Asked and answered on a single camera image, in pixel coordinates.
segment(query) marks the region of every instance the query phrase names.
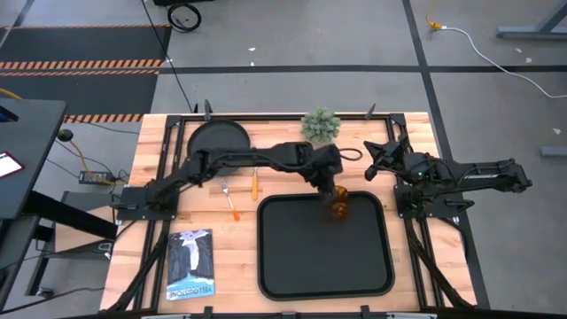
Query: orange handle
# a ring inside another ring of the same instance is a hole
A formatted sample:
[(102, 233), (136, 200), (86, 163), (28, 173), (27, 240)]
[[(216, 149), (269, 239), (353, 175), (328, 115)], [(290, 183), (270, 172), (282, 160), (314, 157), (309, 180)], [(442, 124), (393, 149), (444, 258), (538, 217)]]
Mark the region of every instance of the orange handle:
[(258, 199), (258, 175), (252, 176), (252, 199)]
[(232, 215), (234, 216), (235, 221), (240, 221), (240, 215), (238, 214), (236, 208), (232, 208)]

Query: succulent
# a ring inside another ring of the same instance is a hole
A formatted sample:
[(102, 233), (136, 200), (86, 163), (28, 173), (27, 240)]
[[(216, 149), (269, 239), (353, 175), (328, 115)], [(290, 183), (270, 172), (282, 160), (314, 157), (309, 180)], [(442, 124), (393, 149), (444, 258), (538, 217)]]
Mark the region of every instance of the succulent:
[(301, 122), (301, 134), (309, 143), (325, 144), (338, 136), (340, 119), (327, 108), (317, 107), (313, 112), (305, 114)]

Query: black plate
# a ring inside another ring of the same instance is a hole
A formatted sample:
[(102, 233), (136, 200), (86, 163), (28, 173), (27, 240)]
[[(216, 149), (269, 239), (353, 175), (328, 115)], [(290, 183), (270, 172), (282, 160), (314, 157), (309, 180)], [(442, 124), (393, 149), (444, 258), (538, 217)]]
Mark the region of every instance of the black plate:
[(271, 300), (378, 296), (394, 282), (380, 201), (349, 193), (333, 219), (317, 194), (277, 195), (258, 207), (258, 281)]
[[(249, 148), (250, 137), (246, 130), (235, 121), (211, 120), (191, 135), (187, 143), (187, 156), (204, 148)], [(218, 176), (236, 172), (238, 167), (225, 167), (219, 170)]]

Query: gray floor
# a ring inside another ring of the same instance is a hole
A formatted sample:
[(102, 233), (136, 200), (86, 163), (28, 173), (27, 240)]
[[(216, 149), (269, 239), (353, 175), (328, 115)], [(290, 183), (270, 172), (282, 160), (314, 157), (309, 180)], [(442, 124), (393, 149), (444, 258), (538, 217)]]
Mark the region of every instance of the gray floor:
[[(432, 18), (470, 32), (478, 48), (498, 63), (567, 64), (565, 42), (512, 42), (493, 36), (499, 25), (536, 22), (558, 1), (437, 2)], [(0, 25), (11, 25), (24, 3), (4, 0)], [(411, 3), (431, 66), (484, 65), (463, 35), (429, 32), (423, 18), (429, 1)], [(154, 21), (165, 22), (164, 9), (149, 6)], [(204, 19), (201, 28), (172, 35), (169, 52), (176, 66), (417, 65), (400, 1), (217, 0), (197, 7)], [(35, 0), (24, 21), (30, 26), (141, 23), (147, 20), (136, 0)], [(567, 93), (567, 74), (528, 76), (552, 94)], [(184, 74), (180, 79), (193, 103), (207, 98), (216, 112), (308, 111), (321, 105), (365, 111), (373, 103), (377, 111), (429, 111), (417, 73)], [(432, 79), (454, 158), (514, 157), (534, 182), (520, 196), (494, 191), (466, 196), (477, 202), (470, 222), (491, 306), (567, 314), (567, 276), (562, 271), (567, 265), (567, 161), (542, 159), (538, 153), (544, 144), (567, 144), (567, 99), (546, 99), (529, 84), (504, 74), (433, 74)], [(186, 110), (173, 75), (160, 75), (152, 112)], [(86, 125), (70, 128), (87, 156), (103, 161), (115, 174), (130, 169), (135, 136)], [(554, 128), (563, 133), (557, 135)], [(76, 158), (57, 145), (50, 159), (75, 173), (81, 169)], [(109, 191), (80, 186), (49, 163), (35, 188), (54, 198), (63, 191)], [(22, 297), (32, 267), (32, 262), (25, 264), (8, 307), (35, 300)], [(103, 261), (53, 261), (44, 285), (58, 292), (102, 286), (106, 267)], [(6, 317), (88, 314), (97, 310), (99, 299), (100, 293), (82, 292)]]

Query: book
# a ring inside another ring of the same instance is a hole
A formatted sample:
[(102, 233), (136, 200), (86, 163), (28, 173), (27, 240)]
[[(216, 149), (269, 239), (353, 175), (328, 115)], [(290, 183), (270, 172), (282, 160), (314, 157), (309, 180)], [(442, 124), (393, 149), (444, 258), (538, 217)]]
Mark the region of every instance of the book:
[(167, 249), (167, 300), (214, 295), (212, 230), (170, 234)]

